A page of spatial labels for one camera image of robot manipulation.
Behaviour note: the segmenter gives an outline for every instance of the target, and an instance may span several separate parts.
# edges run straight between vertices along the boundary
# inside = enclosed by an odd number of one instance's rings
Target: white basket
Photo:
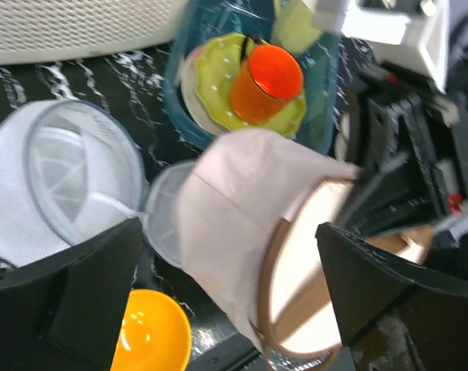
[[[167,43],[186,0],[0,0],[0,64],[70,60]]]

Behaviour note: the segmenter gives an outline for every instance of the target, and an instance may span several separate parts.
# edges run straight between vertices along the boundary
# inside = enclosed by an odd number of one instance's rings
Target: beige cloth
[[[326,176],[358,168],[263,129],[220,136],[201,156],[176,200],[183,270],[259,349],[261,259],[278,222]]]

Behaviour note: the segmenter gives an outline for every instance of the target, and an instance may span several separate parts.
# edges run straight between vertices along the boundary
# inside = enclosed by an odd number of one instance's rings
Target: orange bowl
[[[186,314],[159,291],[129,294],[111,371],[183,371],[192,345]]]

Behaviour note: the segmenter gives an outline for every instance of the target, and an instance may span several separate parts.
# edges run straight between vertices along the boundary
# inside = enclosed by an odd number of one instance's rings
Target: white plate
[[[336,160],[345,162],[347,157],[347,143],[340,132],[337,133],[335,138],[334,152]]]
[[[213,121],[196,95],[196,69],[194,68],[194,63],[203,51],[203,48],[204,45],[198,46],[184,60],[180,88],[187,110],[196,124],[213,135],[220,135],[226,133],[227,129],[222,128]]]

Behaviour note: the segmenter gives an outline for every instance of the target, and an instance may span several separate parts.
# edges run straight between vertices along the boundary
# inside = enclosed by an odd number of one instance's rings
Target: marble countertop
[[[80,99],[104,108],[120,121],[140,148],[151,182],[166,166],[196,158],[170,122],[162,102],[162,80],[170,45],[90,60],[0,66],[0,124],[16,108],[32,100]],[[340,47],[340,73],[335,122],[345,111],[343,87],[372,61],[368,44],[345,39]],[[10,269],[0,261],[0,271]],[[193,328],[194,360],[236,333],[224,313],[182,271],[170,267],[148,249],[142,251],[135,288],[152,288],[174,297]],[[292,369],[280,365],[279,369]]]

